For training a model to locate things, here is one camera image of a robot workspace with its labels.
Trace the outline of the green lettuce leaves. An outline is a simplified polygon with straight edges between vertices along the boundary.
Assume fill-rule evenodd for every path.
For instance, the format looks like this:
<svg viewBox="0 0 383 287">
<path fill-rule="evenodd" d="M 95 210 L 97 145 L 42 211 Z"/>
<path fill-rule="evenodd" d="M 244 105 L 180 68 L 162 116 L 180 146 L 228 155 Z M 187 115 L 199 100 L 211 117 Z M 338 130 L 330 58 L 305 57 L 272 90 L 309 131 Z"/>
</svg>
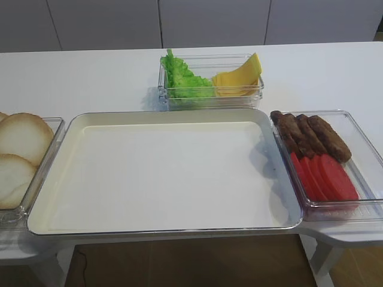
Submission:
<svg viewBox="0 0 383 287">
<path fill-rule="evenodd" d="M 183 59 L 174 56 L 171 49 L 167 49 L 167 55 L 160 61 L 165 69 L 170 98 L 213 97 L 211 80 L 195 75 Z"/>
</svg>

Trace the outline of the flat yellow cheese slices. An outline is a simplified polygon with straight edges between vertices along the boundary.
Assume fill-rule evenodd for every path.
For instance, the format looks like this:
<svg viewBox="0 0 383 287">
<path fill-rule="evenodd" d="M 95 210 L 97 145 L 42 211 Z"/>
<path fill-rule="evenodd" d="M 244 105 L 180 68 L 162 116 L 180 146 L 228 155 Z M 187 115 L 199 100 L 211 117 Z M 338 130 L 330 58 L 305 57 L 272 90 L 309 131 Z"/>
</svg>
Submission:
<svg viewBox="0 0 383 287">
<path fill-rule="evenodd" d="M 235 97 L 235 96 L 250 96 L 256 91 L 259 79 L 247 86 L 224 86 L 219 75 L 212 78 L 212 83 L 215 87 L 215 95 L 217 97 Z"/>
</svg>

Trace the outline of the large white serving tray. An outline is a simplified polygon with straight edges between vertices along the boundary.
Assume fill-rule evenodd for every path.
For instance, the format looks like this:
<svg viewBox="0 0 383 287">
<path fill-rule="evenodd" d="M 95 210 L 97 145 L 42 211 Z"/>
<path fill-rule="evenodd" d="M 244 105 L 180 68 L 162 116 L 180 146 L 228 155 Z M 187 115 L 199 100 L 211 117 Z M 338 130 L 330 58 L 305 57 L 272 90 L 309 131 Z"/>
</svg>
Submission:
<svg viewBox="0 0 383 287">
<path fill-rule="evenodd" d="M 280 233 L 302 208 L 257 109 L 75 117 L 28 216 L 37 236 Z"/>
</svg>

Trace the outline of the clear container with greens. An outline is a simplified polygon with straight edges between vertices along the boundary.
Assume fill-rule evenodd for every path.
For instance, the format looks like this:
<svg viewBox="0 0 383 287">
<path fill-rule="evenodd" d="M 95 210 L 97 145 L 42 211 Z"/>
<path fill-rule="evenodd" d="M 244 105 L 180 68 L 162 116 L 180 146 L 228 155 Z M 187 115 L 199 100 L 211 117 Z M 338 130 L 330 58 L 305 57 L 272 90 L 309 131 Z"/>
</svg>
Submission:
<svg viewBox="0 0 383 287">
<path fill-rule="evenodd" d="M 197 76 L 211 80 L 212 77 L 221 72 L 230 72 L 244 64 L 252 54 L 213 54 L 213 55 L 191 55 L 176 56 L 188 64 L 189 69 Z M 213 97 L 202 98 L 180 98 L 173 99 L 168 96 L 167 79 L 165 69 L 160 61 L 158 95 L 159 102 L 168 111 L 181 111 L 187 109 L 213 109 L 213 108 L 258 108 L 263 98 L 264 82 L 259 77 L 256 91 L 250 96 L 217 97 L 215 87 Z"/>
</svg>

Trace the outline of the leftmost brown meat patty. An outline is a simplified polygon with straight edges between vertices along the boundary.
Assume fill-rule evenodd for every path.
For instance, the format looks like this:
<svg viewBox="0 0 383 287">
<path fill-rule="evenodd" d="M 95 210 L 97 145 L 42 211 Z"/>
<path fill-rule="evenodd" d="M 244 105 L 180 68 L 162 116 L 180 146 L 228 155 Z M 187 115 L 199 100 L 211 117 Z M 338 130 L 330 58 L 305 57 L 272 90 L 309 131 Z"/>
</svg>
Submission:
<svg viewBox="0 0 383 287">
<path fill-rule="evenodd" d="M 286 149 L 291 154 L 295 153 L 298 159 L 302 158 L 302 153 L 300 152 L 298 144 L 293 139 L 290 130 L 288 128 L 286 117 L 280 111 L 272 111 L 270 117 L 279 131 L 280 138 L 282 139 Z"/>
</svg>

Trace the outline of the brown meat patty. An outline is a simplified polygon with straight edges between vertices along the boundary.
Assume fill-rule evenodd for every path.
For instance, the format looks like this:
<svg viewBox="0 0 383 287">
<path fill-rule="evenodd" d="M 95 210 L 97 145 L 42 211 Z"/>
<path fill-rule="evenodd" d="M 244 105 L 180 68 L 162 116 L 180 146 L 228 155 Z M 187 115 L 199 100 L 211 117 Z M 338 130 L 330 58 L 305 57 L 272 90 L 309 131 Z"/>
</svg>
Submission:
<svg viewBox="0 0 383 287">
<path fill-rule="evenodd" d="M 317 115 L 313 115 L 308 118 L 308 124 L 329 155 L 340 163 L 346 163 L 351 159 L 352 153 L 347 144 L 327 121 Z"/>
<path fill-rule="evenodd" d="M 288 128 L 286 117 L 280 111 L 272 111 L 270 117 L 279 131 L 280 138 L 282 139 L 286 149 L 291 154 L 295 153 L 298 159 L 302 158 L 302 153 L 300 152 L 298 144 L 293 139 L 290 130 Z"/>
<path fill-rule="evenodd" d="M 288 129 L 292 140 L 294 140 L 297 151 L 296 155 L 299 158 L 308 157 L 312 158 L 315 153 L 312 147 L 309 144 L 308 138 L 303 134 L 297 124 L 296 118 L 293 114 L 283 115 L 283 122 L 286 128 Z"/>
<path fill-rule="evenodd" d="M 321 141 L 316 136 L 313 129 L 308 123 L 308 117 L 304 114 L 300 114 L 296 117 L 297 125 L 301 132 L 305 135 L 307 141 L 309 142 L 312 150 L 317 155 L 327 154 L 327 150 Z"/>
</svg>

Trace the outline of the leftmost red tomato slice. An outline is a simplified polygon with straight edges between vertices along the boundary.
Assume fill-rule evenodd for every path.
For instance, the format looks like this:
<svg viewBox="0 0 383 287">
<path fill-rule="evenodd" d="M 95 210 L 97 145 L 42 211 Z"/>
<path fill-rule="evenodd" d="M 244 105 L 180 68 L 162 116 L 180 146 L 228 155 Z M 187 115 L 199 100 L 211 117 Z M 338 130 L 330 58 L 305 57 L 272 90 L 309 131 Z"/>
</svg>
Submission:
<svg viewBox="0 0 383 287">
<path fill-rule="evenodd" d="M 317 198 L 315 196 L 314 190 L 311 188 L 309 181 L 308 181 L 308 178 L 305 175 L 296 154 L 294 152 L 292 152 L 290 154 L 290 158 L 293 162 L 294 168 L 296 169 L 297 175 L 298 175 L 298 177 L 299 177 L 299 179 L 300 179 L 300 181 L 301 181 L 301 183 L 305 189 L 305 193 L 306 193 L 307 198 L 310 199 L 311 201 L 316 201 Z"/>
</svg>

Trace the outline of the red tomato slice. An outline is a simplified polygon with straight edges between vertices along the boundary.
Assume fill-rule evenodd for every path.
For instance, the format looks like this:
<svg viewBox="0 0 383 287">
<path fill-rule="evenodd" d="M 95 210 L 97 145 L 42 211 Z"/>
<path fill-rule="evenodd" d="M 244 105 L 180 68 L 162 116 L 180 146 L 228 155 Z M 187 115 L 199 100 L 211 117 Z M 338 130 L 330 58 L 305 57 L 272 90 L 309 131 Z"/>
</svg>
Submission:
<svg viewBox="0 0 383 287">
<path fill-rule="evenodd" d="M 309 167 L 321 191 L 320 200 L 340 201 L 342 195 L 337 175 L 342 166 L 334 158 L 324 154 L 311 159 Z"/>
<path fill-rule="evenodd" d="M 327 154 L 321 155 L 318 168 L 336 201 L 359 200 L 358 193 L 349 176 L 333 157 Z"/>
<path fill-rule="evenodd" d="M 309 181 L 308 181 L 308 178 L 305 175 L 296 154 L 294 152 L 292 152 L 290 154 L 290 158 L 293 162 L 294 168 L 296 169 L 297 175 L 298 175 L 298 177 L 299 177 L 299 179 L 300 179 L 300 181 L 301 181 L 301 183 L 305 189 L 305 193 L 306 193 L 307 198 L 310 199 L 311 201 L 316 201 L 317 198 L 315 196 L 314 190 L 311 188 Z"/>
<path fill-rule="evenodd" d="M 321 188 L 318 179 L 314 176 L 310 162 L 311 161 L 308 157 L 300 159 L 300 165 L 305 175 L 306 194 L 310 201 L 327 201 L 328 198 L 323 193 L 323 189 Z"/>
</svg>

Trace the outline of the rightmost brown meat patty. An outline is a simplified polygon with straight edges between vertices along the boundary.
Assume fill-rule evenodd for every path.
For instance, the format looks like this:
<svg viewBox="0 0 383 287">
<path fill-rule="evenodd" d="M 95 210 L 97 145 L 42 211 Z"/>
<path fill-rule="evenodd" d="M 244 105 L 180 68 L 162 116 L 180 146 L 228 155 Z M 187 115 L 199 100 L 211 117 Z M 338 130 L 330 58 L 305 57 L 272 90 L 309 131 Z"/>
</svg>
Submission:
<svg viewBox="0 0 383 287">
<path fill-rule="evenodd" d="M 308 118 L 308 124 L 329 155 L 340 163 L 346 163 L 351 159 L 352 153 L 347 144 L 327 121 L 317 115 L 313 115 Z"/>
</svg>

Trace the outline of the clear container with meat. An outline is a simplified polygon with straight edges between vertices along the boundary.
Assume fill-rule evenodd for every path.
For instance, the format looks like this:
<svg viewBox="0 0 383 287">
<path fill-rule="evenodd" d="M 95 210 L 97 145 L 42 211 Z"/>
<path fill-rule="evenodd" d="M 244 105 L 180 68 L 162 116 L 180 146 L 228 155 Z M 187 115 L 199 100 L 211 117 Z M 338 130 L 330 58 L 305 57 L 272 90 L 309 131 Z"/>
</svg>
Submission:
<svg viewBox="0 0 383 287">
<path fill-rule="evenodd" d="M 357 201 L 310 201 L 297 175 L 290 153 L 273 125 L 276 142 L 293 181 L 297 197 L 306 221 L 362 221 L 382 219 L 382 157 L 370 143 L 352 116 L 346 111 L 281 112 L 295 118 L 304 114 L 308 118 L 317 115 L 327 121 L 343 139 L 352 153 L 346 163 L 340 163 L 353 183 Z"/>
</svg>

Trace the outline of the rightmost red tomato slice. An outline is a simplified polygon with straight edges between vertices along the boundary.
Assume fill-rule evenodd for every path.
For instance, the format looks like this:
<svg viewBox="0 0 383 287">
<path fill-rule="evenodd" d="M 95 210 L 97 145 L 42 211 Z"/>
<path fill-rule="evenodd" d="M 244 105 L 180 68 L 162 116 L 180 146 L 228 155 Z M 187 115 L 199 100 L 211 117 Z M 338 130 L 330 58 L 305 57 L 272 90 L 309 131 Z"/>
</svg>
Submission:
<svg viewBox="0 0 383 287">
<path fill-rule="evenodd" d="M 321 155 L 318 168 L 336 201 L 359 200 L 358 193 L 349 176 L 333 157 L 327 154 Z"/>
</svg>

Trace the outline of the clear container with buns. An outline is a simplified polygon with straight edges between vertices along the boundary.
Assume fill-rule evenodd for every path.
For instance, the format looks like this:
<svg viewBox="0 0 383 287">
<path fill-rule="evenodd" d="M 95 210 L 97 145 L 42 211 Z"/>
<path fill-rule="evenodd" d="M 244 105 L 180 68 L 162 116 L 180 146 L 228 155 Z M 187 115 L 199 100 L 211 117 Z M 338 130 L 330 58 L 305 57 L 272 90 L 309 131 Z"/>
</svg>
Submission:
<svg viewBox="0 0 383 287">
<path fill-rule="evenodd" d="M 1 209 L 1 229 L 18 228 L 23 226 L 30 214 L 44 183 L 52 162 L 61 146 L 65 135 L 65 121 L 60 117 L 43 118 L 47 125 L 52 128 L 53 139 L 39 164 L 34 177 L 29 184 L 20 204 L 14 209 Z"/>
</svg>

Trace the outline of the upper bun slice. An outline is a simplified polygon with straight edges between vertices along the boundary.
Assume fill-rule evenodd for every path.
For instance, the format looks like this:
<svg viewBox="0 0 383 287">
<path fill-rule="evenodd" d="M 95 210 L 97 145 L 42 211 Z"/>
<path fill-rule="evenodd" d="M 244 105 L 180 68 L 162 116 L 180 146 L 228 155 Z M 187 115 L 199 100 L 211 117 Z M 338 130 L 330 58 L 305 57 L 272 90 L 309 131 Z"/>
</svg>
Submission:
<svg viewBox="0 0 383 287">
<path fill-rule="evenodd" d="M 1 153 L 18 155 L 39 166 L 53 136 L 51 127 L 41 117 L 13 114 L 1 121 Z"/>
</svg>

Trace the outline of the bun slice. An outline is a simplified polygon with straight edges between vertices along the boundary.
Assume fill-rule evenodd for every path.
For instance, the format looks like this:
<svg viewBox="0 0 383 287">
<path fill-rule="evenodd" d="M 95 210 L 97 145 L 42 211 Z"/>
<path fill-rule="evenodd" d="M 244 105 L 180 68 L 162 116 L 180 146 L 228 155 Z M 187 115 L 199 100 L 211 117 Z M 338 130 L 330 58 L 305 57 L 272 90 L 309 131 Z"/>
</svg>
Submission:
<svg viewBox="0 0 383 287">
<path fill-rule="evenodd" d="M 1 121 L 1 153 L 18 155 L 39 166 L 53 136 L 51 127 L 41 117 L 13 114 Z"/>
<path fill-rule="evenodd" d="M 14 154 L 1 154 L 1 209 L 15 209 L 26 194 L 37 169 Z"/>
</svg>

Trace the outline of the lower bun slice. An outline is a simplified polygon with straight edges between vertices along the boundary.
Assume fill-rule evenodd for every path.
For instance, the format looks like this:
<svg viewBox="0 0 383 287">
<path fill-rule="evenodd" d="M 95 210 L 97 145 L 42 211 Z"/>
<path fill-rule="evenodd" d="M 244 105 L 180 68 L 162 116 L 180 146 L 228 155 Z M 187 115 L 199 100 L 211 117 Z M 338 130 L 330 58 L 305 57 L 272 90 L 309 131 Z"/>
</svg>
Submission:
<svg viewBox="0 0 383 287">
<path fill-rule="evenodd" d="M 37 169 L 14 154 L 1 154 L 1 209 L 15 209 L 26 194 Z"/>
</svg>

